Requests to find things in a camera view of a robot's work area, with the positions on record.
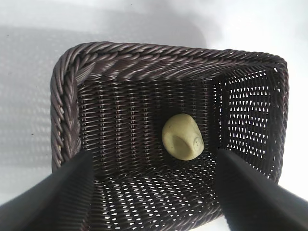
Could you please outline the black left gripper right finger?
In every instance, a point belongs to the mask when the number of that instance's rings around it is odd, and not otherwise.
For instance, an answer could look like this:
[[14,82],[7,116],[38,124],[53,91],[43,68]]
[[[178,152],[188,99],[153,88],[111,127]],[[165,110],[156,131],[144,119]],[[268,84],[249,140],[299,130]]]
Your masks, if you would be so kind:
[[306,231],[308,203],[233,152],[216,156],[216,192],[232,231]]

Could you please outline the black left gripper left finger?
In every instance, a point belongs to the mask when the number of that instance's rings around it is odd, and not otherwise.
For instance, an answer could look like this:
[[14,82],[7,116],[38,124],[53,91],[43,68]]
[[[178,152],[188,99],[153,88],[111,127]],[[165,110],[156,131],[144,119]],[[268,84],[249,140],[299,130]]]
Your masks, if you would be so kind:
[[0,207],[2,231],[80,231],[94,190],[92,153],[81,151]]

